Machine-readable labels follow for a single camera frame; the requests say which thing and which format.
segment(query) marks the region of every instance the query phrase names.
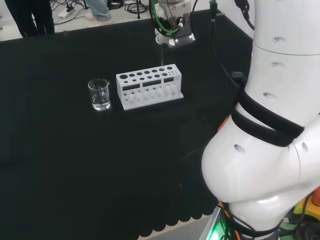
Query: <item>black table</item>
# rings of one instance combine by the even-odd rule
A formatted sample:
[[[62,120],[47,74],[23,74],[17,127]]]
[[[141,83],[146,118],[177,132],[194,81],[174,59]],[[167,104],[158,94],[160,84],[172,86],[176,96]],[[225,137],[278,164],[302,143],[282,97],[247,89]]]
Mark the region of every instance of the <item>black table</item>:
[[[193,20],[196,42],[165,51],[184,99],[126,112],[115,75],[160,65],[150,20],[0,42],[1,239],[137,239],[212,213],[202,151],[237,90],[209,12]],[[224,16],[216,26],[225,68],[248,75],[251,39]],[[110,80],[111,111],[93,110],[93,78]]]

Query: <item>test tube rack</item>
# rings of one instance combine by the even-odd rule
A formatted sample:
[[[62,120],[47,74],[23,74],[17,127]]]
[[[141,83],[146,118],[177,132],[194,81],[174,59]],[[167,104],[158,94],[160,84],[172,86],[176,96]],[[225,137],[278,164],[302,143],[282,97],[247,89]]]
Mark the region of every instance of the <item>test tube rack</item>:
[[[182,75],[175,64],[116,75],[124,110],[182,99]]]

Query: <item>person's leg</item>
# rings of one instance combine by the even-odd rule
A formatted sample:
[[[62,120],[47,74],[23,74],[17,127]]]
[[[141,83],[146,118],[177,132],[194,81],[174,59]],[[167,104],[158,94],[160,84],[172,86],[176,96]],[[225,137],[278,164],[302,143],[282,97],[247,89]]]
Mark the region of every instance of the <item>person's leg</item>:
[[[32,19],[29,0],[5,0],[22,37],[38,36],[36,25]]]
[[[92,15],[95,17],[95,20],[104,22],[111,19],[111,14],[109,12],[109,8],[107,7],[105,0],[85,0],[87,5],[90,7],[92,11]]]
[[[30,0],[39,35],[54,34],[55,25],[49,0]]]

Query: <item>robotic arm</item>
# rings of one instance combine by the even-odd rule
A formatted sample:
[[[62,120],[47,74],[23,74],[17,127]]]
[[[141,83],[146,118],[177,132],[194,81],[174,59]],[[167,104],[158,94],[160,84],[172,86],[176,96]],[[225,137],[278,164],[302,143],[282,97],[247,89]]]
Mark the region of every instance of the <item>robotic arm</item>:
[[[210,191],[255,231],[320,186],[319,11],[317,0],[255,0],[247,85],[202,156]]]
[[[159,3],[150,0],[149,9],[158,44],[168,44],[172,48],[193,43],[190,0],[159,0]]]

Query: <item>water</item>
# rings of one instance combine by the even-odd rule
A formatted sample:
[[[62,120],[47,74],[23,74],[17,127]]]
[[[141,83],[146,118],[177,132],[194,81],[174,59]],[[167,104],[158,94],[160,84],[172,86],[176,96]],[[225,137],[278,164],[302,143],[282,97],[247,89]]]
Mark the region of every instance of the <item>water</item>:
[[[95,94],[92,99],[92,106],[97,111],[103,111],[111,106],[109,96]]]

